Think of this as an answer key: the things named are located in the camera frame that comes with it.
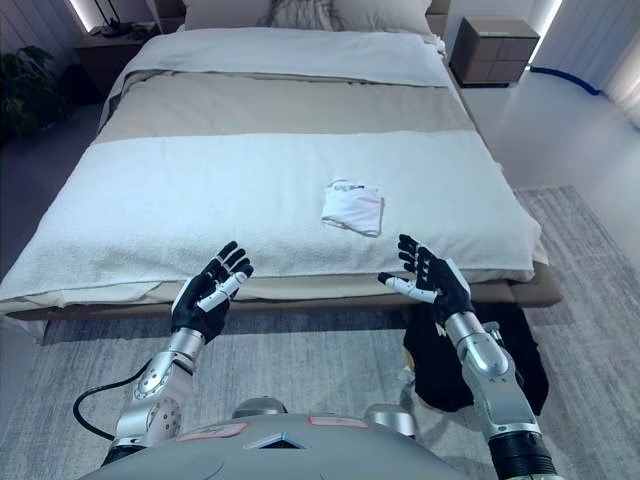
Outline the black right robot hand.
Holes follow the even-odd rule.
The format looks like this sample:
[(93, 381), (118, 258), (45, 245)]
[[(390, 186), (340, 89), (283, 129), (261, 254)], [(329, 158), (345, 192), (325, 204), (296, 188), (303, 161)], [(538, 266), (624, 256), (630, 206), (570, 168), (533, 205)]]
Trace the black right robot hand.
[(415, 275), (413, 280), (386, 272), (378, 281), (397, 293), (434, 306), (434, 321), (445, 327), (453, 315), (474, 313), (468, 282), (451, 258), (443, 259), (409, 235), (400, 234), (398, 258), (404, 269)]

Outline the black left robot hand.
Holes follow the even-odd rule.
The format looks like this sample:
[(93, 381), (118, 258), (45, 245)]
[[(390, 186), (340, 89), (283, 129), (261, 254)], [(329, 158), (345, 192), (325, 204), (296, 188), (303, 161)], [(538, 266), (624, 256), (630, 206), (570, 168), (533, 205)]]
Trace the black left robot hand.
[(187, 280), (171, 307), (172, 331), (186, 328), (208, 344), (223, 330), (231, 302), (254, 269), (236, 241), (226, 244), (200, 273)]

